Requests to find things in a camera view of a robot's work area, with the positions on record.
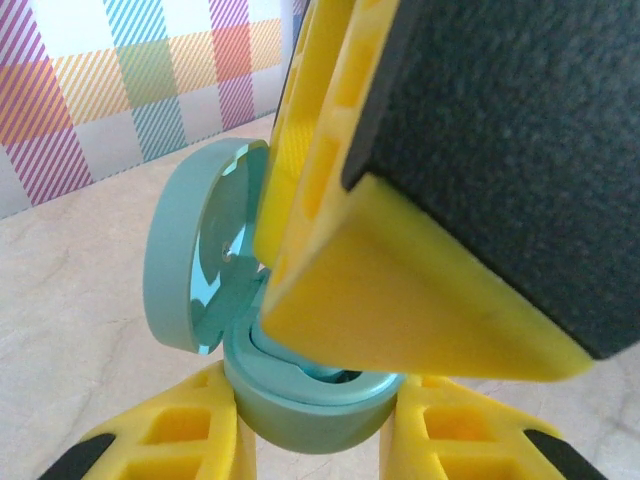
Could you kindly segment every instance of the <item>striped pattern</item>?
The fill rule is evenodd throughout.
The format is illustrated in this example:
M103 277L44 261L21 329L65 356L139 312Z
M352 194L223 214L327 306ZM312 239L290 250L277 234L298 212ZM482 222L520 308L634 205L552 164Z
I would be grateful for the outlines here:
M280 65L282 63L282 35L280 19L265 20L250 25L251 70Z
M32 205L92 183L73 128L11 145L7 153Z
M53 68L75 125L131 108L115 49L57 58Z
M251 30L248 24L214 30L213 50L219 82L251 73Z
M133 108L177 95L168 40L120 47L117 52Z
M167 38L162 0L104 0L116 47Z
M293 0L293 14L302 15L309 0Z
M225 130L255 118L251 74L221 82L219 90L222 126Z
M297 15L307 3L287 1ZM273 111L291 42L279 11L279 0L0 0L0 172L13 179L0 218Z
M29 1L0 0L0 67L45 58L44 44Z
M218 28L235 27L237 25L247 25L249 23L249 1L209 0L209 13L211 15L211 27L214 30Z
M134 109L133 122L145 162L187 145L175 97Z
M216 65L211 32L169 39L178 94L215 85Z
M0 143L11 145L72 125L49 59L0 68Z
M293 43L294 45L298 41L298 35L300 35L300 29L302 28L302 15L293 16Z

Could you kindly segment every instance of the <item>marble floor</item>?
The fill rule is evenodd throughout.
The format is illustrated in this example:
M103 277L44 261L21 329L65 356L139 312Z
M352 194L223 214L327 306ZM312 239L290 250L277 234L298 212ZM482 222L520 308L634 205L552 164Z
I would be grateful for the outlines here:
M268 138L272 121L225 135ZM0 479L37 478L90 428L221 358L163 347L142 307L156 201L201 145L0 222ZM640 346L553 385L464 383L555 424L608 478L640 480ZM317 457L259 440L257 457L261 480L377 478L377 437Z

